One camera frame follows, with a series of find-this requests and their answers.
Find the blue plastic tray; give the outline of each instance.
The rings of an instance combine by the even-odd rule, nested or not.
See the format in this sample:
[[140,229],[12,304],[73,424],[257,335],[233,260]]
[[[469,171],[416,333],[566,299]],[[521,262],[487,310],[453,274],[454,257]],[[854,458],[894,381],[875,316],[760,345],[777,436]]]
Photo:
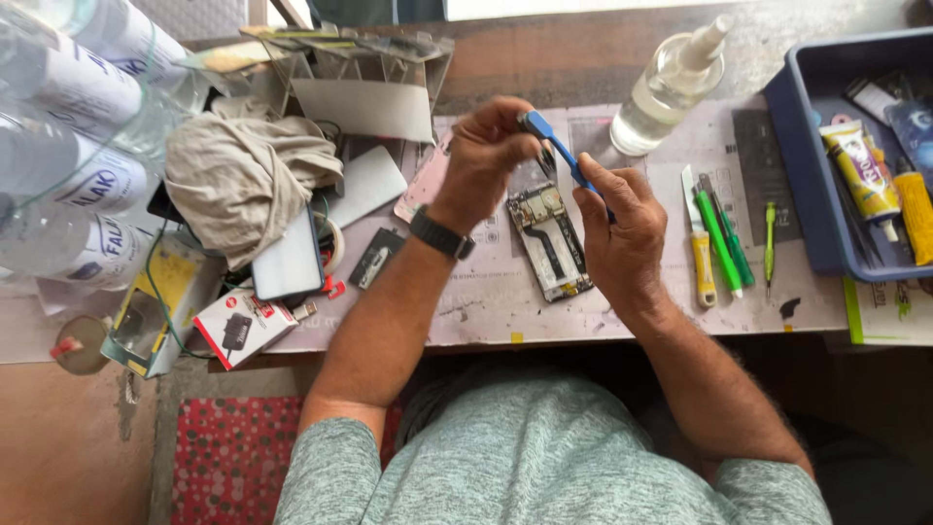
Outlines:
[[914,265],[900,244],[887,242],[880,228],[871,232],[884,263],[875,261],[870,267],[856,252],[814,120],[814,111],[822,117],[822,125],[829,125],[836,113],[862,119],[893,164],[903,150],[890,128],[842,98],[842,92],[856,78],[918,67],[933,67],[931,27],[798,44],[787,52],[784,68],[764,89],[807,256],[818,274],[848,274],[868,282],[933,276],[933,265]]

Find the disassembled smartphone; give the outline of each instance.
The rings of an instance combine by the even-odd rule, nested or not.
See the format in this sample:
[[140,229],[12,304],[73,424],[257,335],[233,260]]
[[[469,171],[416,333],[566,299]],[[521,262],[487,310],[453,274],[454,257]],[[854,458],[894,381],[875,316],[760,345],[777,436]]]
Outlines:
[[552,181],[510,196],[506,207],[545,300],[552,303],[592,288],[583,249]]

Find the bottle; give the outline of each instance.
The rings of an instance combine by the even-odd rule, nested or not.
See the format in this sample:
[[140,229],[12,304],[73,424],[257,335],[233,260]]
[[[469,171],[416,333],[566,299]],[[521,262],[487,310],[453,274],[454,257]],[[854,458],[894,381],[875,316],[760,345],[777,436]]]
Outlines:
[[732,16],[720,15],[709,27],[661,43],[609,128],[616,149],[633,156],[652,151],[715,89],[731,28]]
[[49,201],[16,207],[0,193],[0,266],[13,272],[121,290],[135,278],[148,244],[119,220]]
[[0,94],[46,109],[96,140],[158,159],[184,111],[18,9],[0,3]]
[[[146,83],[186,111],[204,110],[210,81],[195,70],[173,65],[188,52],[126,0],[14,0],[14,4],[140,81],[148,71]],[[150,50],[151,67],[146,68]]]
[[33,198],[60,184],[45,198],[107,215],[130,209],[159,180],[129,154],[6,98],[0,98],[0,173],[0,192]]

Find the wristwatch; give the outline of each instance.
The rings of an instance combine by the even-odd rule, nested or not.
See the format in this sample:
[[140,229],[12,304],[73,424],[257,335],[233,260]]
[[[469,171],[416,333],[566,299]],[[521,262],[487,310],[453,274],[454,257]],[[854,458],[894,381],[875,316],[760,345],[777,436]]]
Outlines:
[[427,206],[421,206],[411,219],[411,233],[425,242],[429,247],[436,249],[462,261],[473,251],[476,243],[469,236],[461,237],[449,228],[431,220],[425,212]]

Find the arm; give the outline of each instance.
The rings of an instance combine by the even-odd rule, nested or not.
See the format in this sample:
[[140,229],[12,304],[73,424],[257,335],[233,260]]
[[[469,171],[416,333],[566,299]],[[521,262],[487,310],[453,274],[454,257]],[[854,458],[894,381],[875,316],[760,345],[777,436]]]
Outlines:
[[[584,177],[599,190],[574,190],[586,231],[587,269],[654,367],[681,432],[711,478],[726,459],[813,468],[777,410],[739,364],[695,327],[661,283],[667,215],[635,170],[609,172],[584,153]],[[605,206],[616,215],[609,225]]]
[[[532,106],[497,98],[454,126],[451,163],[432,220],[460,235],[493,213],[515,164],[540,144],[517,133],[518,114]],[[398,396],[424,350],[431,315],[455,260],[409,238],[337,329],[305,400],[299,431],[322,419],[357,419],[382,442],[385,409]]]

